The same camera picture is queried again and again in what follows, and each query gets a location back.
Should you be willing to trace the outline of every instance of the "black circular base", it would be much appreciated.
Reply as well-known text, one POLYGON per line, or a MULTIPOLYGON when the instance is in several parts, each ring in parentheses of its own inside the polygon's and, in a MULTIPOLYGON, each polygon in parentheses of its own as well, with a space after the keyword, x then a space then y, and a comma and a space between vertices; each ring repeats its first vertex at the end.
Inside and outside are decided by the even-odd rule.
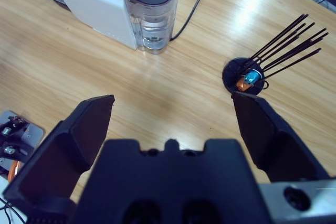
MULTIPOLYGON (((226 64, 226 66, 224 67, 222 73, 222 80, 224 86, 230 93, 239 91, 238 88, 236 87, 236 84, 241 78, 241 76, 246 74, 246 73, 240 74, 240 72, 244 67, 245 63, 247 62, 247 60, 248 58, 235 58, 231 60, 228 64, 226 64)), ((262 77, 264 77, 263 70, 259 65, 254 65, 251 68, 254 68, 255 70, 259 71, 262 77)), ((259 82, 253 87, 247 89, 244 93, 257 95, 263 90, 264 84, 265 84, 264 81, 259 82)))

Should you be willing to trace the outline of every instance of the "metal plate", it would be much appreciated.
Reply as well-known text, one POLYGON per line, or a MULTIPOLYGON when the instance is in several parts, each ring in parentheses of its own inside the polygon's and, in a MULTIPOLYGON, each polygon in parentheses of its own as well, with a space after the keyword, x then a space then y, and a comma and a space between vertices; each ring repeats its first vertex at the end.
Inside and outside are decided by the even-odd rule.
MULTIPOLYGON (((10 116, 18 116, 21 117, 20 115, 17 115, 15 113, 13 113, 12 111, 5 111, 4 113, 2 113, 2 115, 0 116, 0 125, 7 123, 9 121, 9 117, 10 116)), ((30 145, 33 148, 36 148, 36 146, 38 145, 38 143, 40 142, 40 140, 42 139, 42 137, 45 134, 45 131, 35 125, 32 124, 31 122, 29 122, 28 120, 26 120, 25 118, 23 118, 26 122, 29 123, 28 126, 28 130, 22 135, 22 141, 25 142, 26 144, 30 145)), ((13 160, 8 159, 8 158, 0 158, 0 167, 2 167, 5 170, 9 170, 12 166, 13 160)))

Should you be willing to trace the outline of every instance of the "clear plastic container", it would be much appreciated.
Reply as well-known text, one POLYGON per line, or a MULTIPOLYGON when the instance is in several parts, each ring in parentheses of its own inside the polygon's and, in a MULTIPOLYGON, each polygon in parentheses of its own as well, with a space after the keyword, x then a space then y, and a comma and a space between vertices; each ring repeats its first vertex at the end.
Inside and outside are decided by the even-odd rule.
POLYGON ((136 43, 140 49, 161 50, 169 42, 178 0, 161 5, 146 5, 126 0, 136 43))

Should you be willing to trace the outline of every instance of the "orange object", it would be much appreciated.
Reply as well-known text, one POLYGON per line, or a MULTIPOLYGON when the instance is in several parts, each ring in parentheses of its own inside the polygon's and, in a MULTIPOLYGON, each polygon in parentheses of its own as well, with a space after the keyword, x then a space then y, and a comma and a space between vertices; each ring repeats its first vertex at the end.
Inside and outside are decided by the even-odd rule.
POLYGON ((14 177, 16 176, 16 174, 18 173, 19 169, 21 167, 21 162, 14 160, 12 166, 9 169, 8 172, 8 182, 12 182, 12 180, 14 179, 14 177))
POLYGON ((250 87, 252 87, 253 85, 252 84, 247 84, 245 81, 244 81, 245 77, 241 77, 240 80, 237 82, 236 84, 236 87, 238 88, 239 91, 246 91, 248 90, 250 87))

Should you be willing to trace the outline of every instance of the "metal part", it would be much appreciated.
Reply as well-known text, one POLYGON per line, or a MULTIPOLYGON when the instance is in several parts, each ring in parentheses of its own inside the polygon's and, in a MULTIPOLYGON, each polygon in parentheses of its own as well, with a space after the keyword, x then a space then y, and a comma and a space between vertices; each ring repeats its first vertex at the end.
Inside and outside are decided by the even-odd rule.
POLYGON ((0 160, 0 167, 9 171, 14 159, 25 163, 43 135, 42 128, 24 120, 12 111, 4 111, 0 115, 0 148, 2 149, 1 158, 3 158, 2 161, 0 160), (2 134, 6 127, 11 129, 8 135, 2 134), (16 149, 16 152, 12 155, 5 153, 4 149, 8 146, 16 149))
POLYGON ((11 128, 9 127, 5 127, 2 131, 1 131, 1 134, 5 135, 5 136, 8 136, 10 134, 10 132, 12 131, 11 128))
POLYGON ((335 179, 259 184, 259 188, 276 224, 336 223, 335 179), (288 188, 292 189, 291 198, 295 202, 286 199, 288 188), (297 206, 305 205, 309 206, 307 210, 298 210, 297 206))
POLYGON ((4 152, 8 155, 13 155, 16 152, 16 150, 12 146, 7 146, 4 152))

